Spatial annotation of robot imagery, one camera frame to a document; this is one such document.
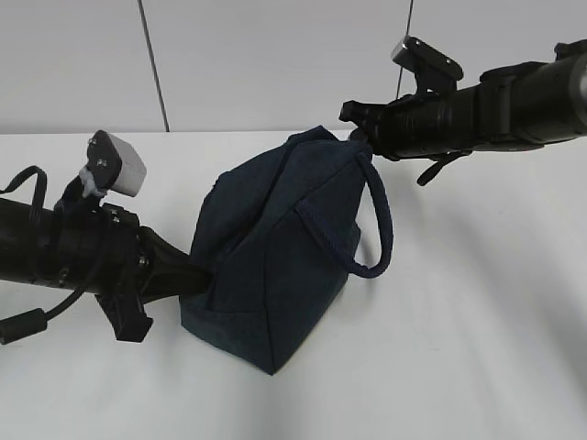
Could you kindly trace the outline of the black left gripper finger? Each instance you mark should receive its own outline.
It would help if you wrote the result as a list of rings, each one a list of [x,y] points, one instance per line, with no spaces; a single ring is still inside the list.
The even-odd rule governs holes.
[[[138,230],[137,276],[142,304],[203,294],[213,279],[209,270],[194,264],[188,254],[146,226]]]

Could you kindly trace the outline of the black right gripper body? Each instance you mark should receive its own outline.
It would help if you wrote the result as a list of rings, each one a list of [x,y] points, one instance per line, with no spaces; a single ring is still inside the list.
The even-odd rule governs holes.
[[[439,99],[408,95],[389,104],[347,101],[339,120],[351,122],[367,135],[373,152],[389,160],[458,158],[460,135],[451,127],[449,105]]]

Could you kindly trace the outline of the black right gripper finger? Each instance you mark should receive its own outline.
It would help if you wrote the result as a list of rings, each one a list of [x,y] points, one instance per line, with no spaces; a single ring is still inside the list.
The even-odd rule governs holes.
[[[348,140],[366,142],[367,135],[362,130],[356,128],[349,133]]]

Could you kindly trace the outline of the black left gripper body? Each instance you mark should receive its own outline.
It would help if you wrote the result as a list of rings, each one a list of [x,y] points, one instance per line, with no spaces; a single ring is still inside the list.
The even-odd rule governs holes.
[[[97,250],[82,281],[54,307],[54,314],[62,314],[90,292],[111,324],[116,340],[142,341],[153,320],[146,315],[140,297],[149,264],[140,262],[144,255],[138,217],[110,203],[86,213],[83,220],[89,222],[94,217],[98,219],[96,229],[86,229],[84,236],[96,237]]]

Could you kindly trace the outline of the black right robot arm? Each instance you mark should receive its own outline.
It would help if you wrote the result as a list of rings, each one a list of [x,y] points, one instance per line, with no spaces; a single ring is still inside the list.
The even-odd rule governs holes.
[[[475,151],[518,152],[586,135],[586,42],[559,43],[551,62],[526,61],[484,72],[459,88],[460,65],[406,36],[394,63],[415,76],[416,90],[388,104],[347,101],[350,122],[389,160],[448,161]]]

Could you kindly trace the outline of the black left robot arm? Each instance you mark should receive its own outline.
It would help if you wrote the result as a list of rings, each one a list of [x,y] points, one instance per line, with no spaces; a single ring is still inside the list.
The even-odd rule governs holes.
[[[45,331],[85,293],[94,295],[116,340],[140,343],[153,323],[146,304],[195,296],[211,283],[208,270],[120,206],[106,203],[73,219],[61,209],[43,209],[36,220],[32,213],[28,204],[1,202],[1,278],[70,294],[48,311],[3,319],[4,345]]]

